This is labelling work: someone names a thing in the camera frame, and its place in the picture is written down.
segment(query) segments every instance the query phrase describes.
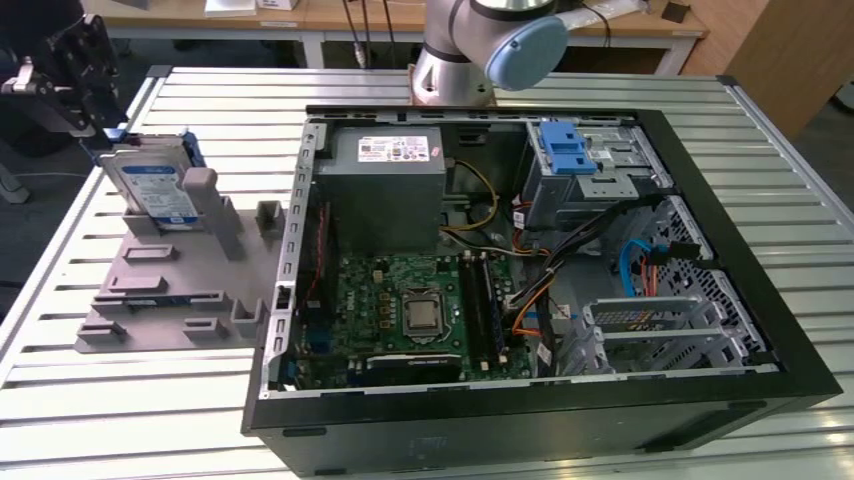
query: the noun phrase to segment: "ram slot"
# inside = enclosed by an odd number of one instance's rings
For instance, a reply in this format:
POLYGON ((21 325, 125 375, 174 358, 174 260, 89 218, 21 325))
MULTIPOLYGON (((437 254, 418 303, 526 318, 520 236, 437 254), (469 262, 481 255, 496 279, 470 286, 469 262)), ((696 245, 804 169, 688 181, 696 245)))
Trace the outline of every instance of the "ram slot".
POLYGON ((493 352, 494 357, 498 359, 498 363, 506 363, 508 357, 504 355, 505 353, 505 334, 502 332, 502 311, 501 306, 498 304, 498 298, 496 297, 496 286, 493 285, 493 274, 490 272, 490 260, 484 253, 480 258, 481 261, 481 276, 480 281, 481 284, 485 285, 486 288, 486 298, 489 301, 489 315, 490 315, 490 328, 492 330, 492 338, 496 350, 493 352))
POLYGON ((496 310, 492 303, 496 302, 496 295, 490 285, 489 266, 485 258, 472 254, 461 255, 458 265, 469 355, 473 367, 486 371, 490 364, 498 363, 501 354, 494 334, 496 310))

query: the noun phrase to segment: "yellow wire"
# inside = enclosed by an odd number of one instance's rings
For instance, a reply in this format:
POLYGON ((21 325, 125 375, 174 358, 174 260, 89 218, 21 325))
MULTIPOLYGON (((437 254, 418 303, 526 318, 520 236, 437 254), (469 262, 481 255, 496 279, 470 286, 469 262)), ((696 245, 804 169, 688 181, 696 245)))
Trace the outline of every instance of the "yellow wire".
POLYGON ((448 227, 440 227, 440 230, 445 230, 445 231, 450 230, 450 231, 454 231, 454 232, 461 232, 461 231, 476 230, 476 229, 481 228, 484 225, 486 225, 488 223, 490 223, 493 221, 493 219, 496 218, 496 214, 498 213, 498 194, 496 193, 496 189, 493 188, 493 184, 486 179, 484 174, 478 171, 478 169, 476 167, 473 167, 470 163, 464 162, 462 160, 457 160, 457 163, 461 163, 461 164, 464 164, 464 165, 466 165, 469 167, 472 172, 476 174, 476 176, 481 179, 481 181, 486 185, 486 188, 490 189, 490 194, 493 195, 493 210, 490 211, 490 215, 488 215, 488 217, 484 220, 481 220, 477 223, 472 223, 469 225, 461 225, 458 227, 453 227, 450 225, 448 227))

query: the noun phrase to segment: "motherboard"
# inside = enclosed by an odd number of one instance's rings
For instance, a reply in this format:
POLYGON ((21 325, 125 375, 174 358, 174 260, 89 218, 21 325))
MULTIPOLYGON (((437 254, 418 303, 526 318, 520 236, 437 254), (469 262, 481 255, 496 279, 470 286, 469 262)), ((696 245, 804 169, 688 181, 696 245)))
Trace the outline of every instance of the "motherboard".
POLYGON ((344 256, 338 272, 334 321, 304 335, 304 388, 532 376, 525 343, 501 331, 504 255, 344 256))

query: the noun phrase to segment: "open computer tower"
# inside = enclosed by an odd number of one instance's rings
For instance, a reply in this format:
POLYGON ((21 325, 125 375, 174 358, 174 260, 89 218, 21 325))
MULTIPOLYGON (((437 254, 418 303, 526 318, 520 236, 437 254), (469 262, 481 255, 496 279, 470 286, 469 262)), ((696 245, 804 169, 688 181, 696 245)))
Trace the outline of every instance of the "open computer tower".
POLYGON ((312 107, 245 433, 301 476, 692 449, 841 392, 661 112, 312 107))

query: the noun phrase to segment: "blue drive bracket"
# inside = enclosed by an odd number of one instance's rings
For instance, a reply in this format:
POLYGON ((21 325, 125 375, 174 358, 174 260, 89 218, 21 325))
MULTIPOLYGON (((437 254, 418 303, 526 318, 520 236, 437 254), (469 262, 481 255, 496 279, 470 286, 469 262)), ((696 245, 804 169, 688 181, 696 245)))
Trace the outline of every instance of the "blue drive bracket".
POLYGON ((540 124, 541 138, 552 159, 552 173, 556 175, 593 175, 600 170, 588 157, 585 137, 570 122, 544 122, 540 124))

